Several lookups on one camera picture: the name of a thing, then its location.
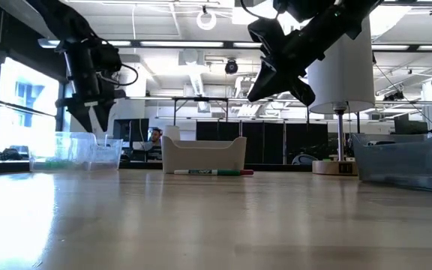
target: lamp base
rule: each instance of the lamp base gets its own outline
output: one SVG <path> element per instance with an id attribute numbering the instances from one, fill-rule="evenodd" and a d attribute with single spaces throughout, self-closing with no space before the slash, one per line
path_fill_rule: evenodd
<path id="1" fill-rule="evenodd" d="M 358 167 L 354 161 L 313 161 L 313 174 L 325 176 L 357 176 Z"/>

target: black cable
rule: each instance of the black cable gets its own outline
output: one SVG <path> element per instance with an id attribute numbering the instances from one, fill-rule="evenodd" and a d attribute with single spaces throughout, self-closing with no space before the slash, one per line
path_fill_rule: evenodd
<path id="1" fill-rule="evenodd" d="M 136 74 L 136 78 L 134 79 L 133 82 L 129 82 L 129 83 L 119 83 L 119 86 L 130 86 L 132 84 L 134 84 L 139 78 L 140 78 L 140 74 L 138 73 L 138 71 L 136 70 L 136 68 L 128 66 L 127 64 L 123 64 L 123 67 L 129 68 L 132 71 L 134 71 L 134 73 Z"/>
<path id="2" fill-rule="evenodd" d="M 388 82 L 391 83 L 392 87 L 394 87 L 396 91 L 399 91 L 398 87 L 396 87 L 396 85 L 386 76 L 386 74 L 381 70 L 380 66 L 378 66 L 377 64 L 375 64 L 374 66 L 379 69 L 379 72 L 381 72 L 381 74 L 388 80 Z M 421 113 L 424 118 L 426 118 L 432 124 L 431 119 L 429 119 L 418 107 L 416 107 L 413 102 L 411 102 L 407 97 L 404 97 L 404 99 L 408 101 L 419 113 Z"/>
<path id="3" fill-rule="evenodd" d="M 256 14 L 253 13 L 251 10 L 249 10 L 249 9 L 246 7 L 245 0 L 239 0 L 239 1 L 241 2 L 241 7 L 243 8 L 243 10 L 246 11 L 248 14 L 250 14 L 250 15 L 252 15 L 252 16 L 255 16 L 256 18 L 259 18 L 259 19 L 267 19 L 267 18 L 265 18 L 265 17 L 263 17 L 263 16 L 256 15 Z"/>

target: computer monitor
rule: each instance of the computer monitor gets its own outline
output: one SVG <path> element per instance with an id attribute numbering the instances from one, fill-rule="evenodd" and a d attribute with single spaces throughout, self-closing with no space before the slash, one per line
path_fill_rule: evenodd
<path id="1" fill-rule="evenodd" d="M 428 123 L 423 121 L 394 120 L 394 133 L 400 135 L 428 134 Z"/>
<path id="2" fill-rule="evenodd" d="M 129 142 L 132 148 L 133 142 L 147 142 L 149 119 L 117 119 L 114 121 L 112 135 L 115 139 Z"/>

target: window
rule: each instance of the window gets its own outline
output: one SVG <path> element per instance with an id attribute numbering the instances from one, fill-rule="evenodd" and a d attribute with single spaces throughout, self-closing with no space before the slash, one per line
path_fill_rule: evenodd
<path id="1" fill-rule="evenodd" d="M 38 136 L 55 131 L 56 118 L 19 112 L 0 106 L 0 152 L 6 148 L 21 149 L 29 146 Z"/>
<path id="2" fill-rule="evenodd" d="M 11 58 L 1 65 L 0 101 L 55 116 L 59 82 Z"/>
<path id="3" fill-rule="evenodd" d="M 57 80 L 6 58 L 1 65 L 0 101 L 41 113 L 0 104 L 0 151 L 24 149 L 41 134 L 55 131 L 58 93 Z"/>

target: transparent storage box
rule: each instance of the transparent storage box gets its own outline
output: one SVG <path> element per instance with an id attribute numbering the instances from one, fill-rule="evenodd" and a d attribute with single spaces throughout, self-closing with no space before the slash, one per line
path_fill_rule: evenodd
<path id="1" fill-rule="evenodd" d="M 92 133 L 57 132 L 29 146 L 31 171 L 117 170 L 121 139 L 96 140 Z"/>
<path id="2" fill-rule="evenodd" d="M 432 137 L 354 134 L 352 140 L 360 180 L 432 190 Z"/>

